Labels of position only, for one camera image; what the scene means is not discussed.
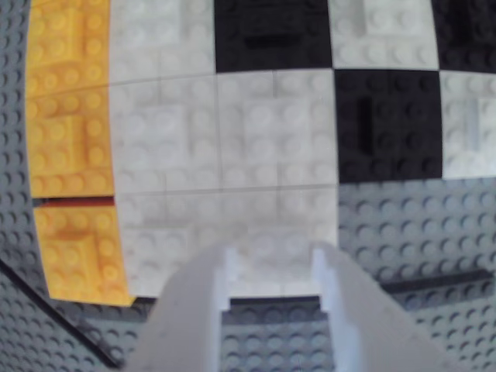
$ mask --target yellow lego brick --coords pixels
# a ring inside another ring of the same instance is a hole
[[[109,81],[110,0],[38,1],[29,14],[26,97]]]
[[[93,236],[60,236],[40,240],[51,298],[92,302],[101,283]]]
[[[113,195],[108,99],[92,88],[26,100],[33,197]]]
[[[105,305],[133,303],[112,200],[52,201],[36,208],[34,215],[51,297]]]
[[[63,9],[29,25],[27,67],[47,67],[78,62],[83,56],[83,15],[77,9]]]
[[[33,175],[57,176],[84,170],[83,119],[69,115],[40,120],[29,135],[28,151]]]

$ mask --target gray lego baseplate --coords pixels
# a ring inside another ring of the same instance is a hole
[[[221,371],[334,370],[317,298],[238,301],[222,314]]]
[[[0,371],[92,372],[92,352],[0,273]]]
[[[495,185],[493,178],[342,185],[340,247],[383,284],[494,273]],[[493,302],[445,301],[412,316],[474,370],[493,370]]]

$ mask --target gray lego surface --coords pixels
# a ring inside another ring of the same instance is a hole
[[[317,298],[235,302],[222,314],[221,371],[334,370]]]
[[[0,273],[0,371],[92,372],[98,359]]]
[[[486,270],[383,284],[407,312],[494,296],[494,275]]]
[[[339,187],[339,245],[381,283],[494,271],[494,179]]]

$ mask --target lego tile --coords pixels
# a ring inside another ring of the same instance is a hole
[[[339,244],[381,283],[494,271],[494,179],[339,187]]]
[[[112,86],[110,115],[118,193],[219,188],[213,76]]]
[[[113,201],[52,201],[34,213],[51,298],[133,303]]]
[[[332,0],[334,67],[437,70],[429,0]]]
[[[494,72],[494,6],[492,0],[432,0],[442,70]]]
[[[221,370],[333,371],[327,315],[317,298],[235,301],[222,313]]]
[[[472,370],[493,370],[494,299],[482,298],[455,305],[426,308],[413,313],[419,326],[428,330],[454,357]]]
[[[215,0],[217,73],[332,66],[326,0]]]
[[[31,195],[112,195],[108,92],[74,91],[26,102]]]
[[[100,361],[0,273],[0,370],[79,370]]]
[[[496,77],[441,71],[443,178],[496,175]]]
[[[274,73],[218,75],[219,127],[224,188],[254,188],[279,184],[277,163],[264,156],[256,161],[245,140],[245,113],[248,102],[274,102]]]
[[[130,290],[156,297],[192,257],[229,241],[239,248],[231,296],[315,295],[309,239],[336,241],[336,198],[335,188],[117,195]]]
[[[223,74],[224,188],[337,183],[331,70]]]
[[[439,73],[339,70],[341,183],[441,178]]]
[[[43,97],[109,80],[109,4],[44,2],[29,13],[26,97]]]
[[[287,120],[278,142],[290,143],[280,160],[281,186],[337,184],[336,113],[334,75],[328,70],[277,71],[275,72],[277,99],[306,102],[306,133],[289,129]],[[290,117],[297,118],[292,110]]]
[[[406,311],[416,312],[494,296],[494,275],[487,270],[387,283],[382,289]]]
[[[112,2],[110,82],[213,74],[212,0]]]

